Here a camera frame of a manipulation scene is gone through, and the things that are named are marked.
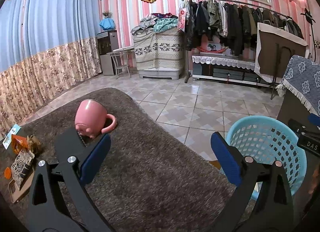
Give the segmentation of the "patterned snack wrapper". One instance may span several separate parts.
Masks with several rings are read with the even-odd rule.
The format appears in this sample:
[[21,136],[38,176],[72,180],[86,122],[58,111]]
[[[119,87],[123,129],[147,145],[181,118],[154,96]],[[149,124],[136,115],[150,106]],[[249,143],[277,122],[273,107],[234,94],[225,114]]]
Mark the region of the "patterned snack wrapper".
[[35,155],[31,151],[22,149],[11,165],[12,178],[18,189],[21,189],[24,180],[29,174],[34,158]]

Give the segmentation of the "dried brown leaf trash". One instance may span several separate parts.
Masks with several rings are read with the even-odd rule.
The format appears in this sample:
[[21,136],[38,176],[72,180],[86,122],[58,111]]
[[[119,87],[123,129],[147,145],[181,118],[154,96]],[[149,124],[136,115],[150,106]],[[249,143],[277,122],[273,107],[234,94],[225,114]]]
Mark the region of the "dried brown leaf trash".
[[42,143],[35,135],[27,136],[28,150],[34,155],[40,154],[42,151]]

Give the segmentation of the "blue patterned table cloth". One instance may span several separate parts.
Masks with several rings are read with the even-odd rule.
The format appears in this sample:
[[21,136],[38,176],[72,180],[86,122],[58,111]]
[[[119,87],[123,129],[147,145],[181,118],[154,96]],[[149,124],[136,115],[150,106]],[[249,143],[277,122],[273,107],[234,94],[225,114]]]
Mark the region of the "blue patterned table cloth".
[[289,90],[308,112],[319,116],[320,69],[318,63],[299,55],[292,56],[276,90],[280,97]]

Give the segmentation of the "light blue laundry basket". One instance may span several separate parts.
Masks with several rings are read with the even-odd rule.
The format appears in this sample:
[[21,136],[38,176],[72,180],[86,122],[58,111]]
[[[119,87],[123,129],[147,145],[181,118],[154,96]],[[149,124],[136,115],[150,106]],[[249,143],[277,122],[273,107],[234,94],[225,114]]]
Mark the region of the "light blue laundry basket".
[[241,118],[229,129],[226,142],[258,163],[280,161],[292,195],[302,185],[307,169],[306,153],[297,146],[297,135],[282,122],[259,115]]

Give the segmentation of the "small orange peel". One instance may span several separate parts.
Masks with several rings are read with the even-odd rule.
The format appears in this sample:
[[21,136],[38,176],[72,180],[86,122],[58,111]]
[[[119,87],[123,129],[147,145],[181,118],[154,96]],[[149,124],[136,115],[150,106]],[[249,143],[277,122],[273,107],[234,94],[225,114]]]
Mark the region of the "small orange peel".
[[8,179],[8,180],[11,179],[11,177],[12,177],[11,168],[9,168],[9,167],[6,167],[6,168],[5,168],[4,177],[5,177],[6,179]]

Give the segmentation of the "orange snack bag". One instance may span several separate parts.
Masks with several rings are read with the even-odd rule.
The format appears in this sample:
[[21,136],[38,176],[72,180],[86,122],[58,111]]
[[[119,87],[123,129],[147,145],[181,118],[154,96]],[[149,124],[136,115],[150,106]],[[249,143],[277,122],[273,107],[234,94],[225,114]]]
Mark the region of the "orange snack bag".
[[28,149],[28,141],[26,137],[12,135],[11,136],[12,151],[18,155],[22,149]]

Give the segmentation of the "teal cardboard box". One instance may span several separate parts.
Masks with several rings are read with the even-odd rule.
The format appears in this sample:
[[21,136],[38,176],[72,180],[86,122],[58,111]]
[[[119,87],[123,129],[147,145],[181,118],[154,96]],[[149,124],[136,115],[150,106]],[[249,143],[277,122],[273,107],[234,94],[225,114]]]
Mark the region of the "teal cardboard box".
[[5,148],[5,150],[7,150],[8,147],[10,146],[10,144],[11,144],[12,135],[18,134],[20,129],[21,129],[21,127],[18,124],[14,124],[14,126],[10,129],[10,131],[8,132],[8,134],[6,135],[5,139],[2,142],[3,147]]

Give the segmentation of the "black notebook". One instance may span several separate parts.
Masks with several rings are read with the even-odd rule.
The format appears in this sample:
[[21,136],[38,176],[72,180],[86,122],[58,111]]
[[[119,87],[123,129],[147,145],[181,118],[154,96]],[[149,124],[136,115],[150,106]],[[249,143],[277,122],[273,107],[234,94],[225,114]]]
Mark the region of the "black notebook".
[[82,143],[84,144],[85,147],[95,147],[99,141],[105,136],[102,133],[99,133],[96,137],[89,137],[89,136],[85,136],[80,134],[80,131],[75,130],[77,132],[77,135],[79,136],[80,140],[82,141]]

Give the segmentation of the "low tv cabinet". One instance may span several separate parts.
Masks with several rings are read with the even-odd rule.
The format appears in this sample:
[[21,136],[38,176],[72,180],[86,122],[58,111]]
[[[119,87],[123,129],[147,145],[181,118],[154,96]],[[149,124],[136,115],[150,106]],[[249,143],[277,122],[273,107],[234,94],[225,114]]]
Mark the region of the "low tv cabinet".
[[193,61],[193,79],[268,86],[268,82],[254,72],[254,62],[218,54],[195,54],[191,58]]

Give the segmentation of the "pink pig mug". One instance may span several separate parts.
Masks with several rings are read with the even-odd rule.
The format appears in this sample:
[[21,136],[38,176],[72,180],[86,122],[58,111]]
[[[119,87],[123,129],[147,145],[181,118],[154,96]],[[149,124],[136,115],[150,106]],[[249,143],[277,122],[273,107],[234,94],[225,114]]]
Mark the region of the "pink pig mug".
[[114,130],[117,119],[109,114],[101,103],[85,99],[76,111],[74,125],[81,136],[96,138],[100,133],[105,134]]

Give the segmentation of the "clothes rack with clothes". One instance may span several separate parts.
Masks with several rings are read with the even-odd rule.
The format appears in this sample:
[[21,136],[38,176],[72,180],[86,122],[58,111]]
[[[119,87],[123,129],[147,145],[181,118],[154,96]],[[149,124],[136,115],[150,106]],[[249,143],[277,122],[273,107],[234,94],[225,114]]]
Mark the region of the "clothes rack with clothes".
[[187,77],[192,77],[195,54],[234,56],[255,64],[258,23],[304,39],[291,17],[265,7],[233,0],[182,0],[178,31],[184,34]]

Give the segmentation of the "cabinet with patterned cover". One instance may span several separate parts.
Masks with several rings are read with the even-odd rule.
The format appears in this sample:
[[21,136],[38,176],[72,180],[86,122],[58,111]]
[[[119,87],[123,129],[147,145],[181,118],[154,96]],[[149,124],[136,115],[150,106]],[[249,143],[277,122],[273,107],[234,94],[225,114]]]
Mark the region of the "cabinet with patterned cover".
[[183,35],[171,28],[161,33],[145,29],[133,35],[136,68],[140,78],[177,80],[184,71]]

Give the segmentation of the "small metal stool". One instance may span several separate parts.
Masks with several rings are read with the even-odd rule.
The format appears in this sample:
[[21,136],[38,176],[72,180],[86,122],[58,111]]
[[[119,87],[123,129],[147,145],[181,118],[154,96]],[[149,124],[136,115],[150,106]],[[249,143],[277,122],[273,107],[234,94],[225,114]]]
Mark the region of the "small metal stool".
[[119,48],[114,51],[111,51],[110,53],[107,53],[107,55],[110,57],[110,59],[113,62],[116,79],[121,77],[121,75],[123,75],[124,73],[127,73],[129,78],[131,78],[131,71],[129,67],[129,56],[133,52],[134,52],[134,47],[131,46],[131,47]]

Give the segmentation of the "blue floral curtain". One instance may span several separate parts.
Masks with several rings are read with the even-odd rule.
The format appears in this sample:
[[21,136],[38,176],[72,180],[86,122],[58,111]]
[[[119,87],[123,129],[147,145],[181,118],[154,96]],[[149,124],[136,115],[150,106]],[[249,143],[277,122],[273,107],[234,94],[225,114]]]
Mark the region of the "blue floral curtain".
[[5,0],[1,136],[70,87],[101,73],[98,0]]

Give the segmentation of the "blue covered water bottle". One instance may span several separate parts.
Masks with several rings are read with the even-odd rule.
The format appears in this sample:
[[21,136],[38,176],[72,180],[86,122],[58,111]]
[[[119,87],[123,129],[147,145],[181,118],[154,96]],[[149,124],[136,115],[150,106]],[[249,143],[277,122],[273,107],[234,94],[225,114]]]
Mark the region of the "blue covered water bottle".
[[105,11],[102,13],[103,19],[100,21],[99,25],[103,31],[111,31],[116,29],[116,24],[112,19],[112,12]]

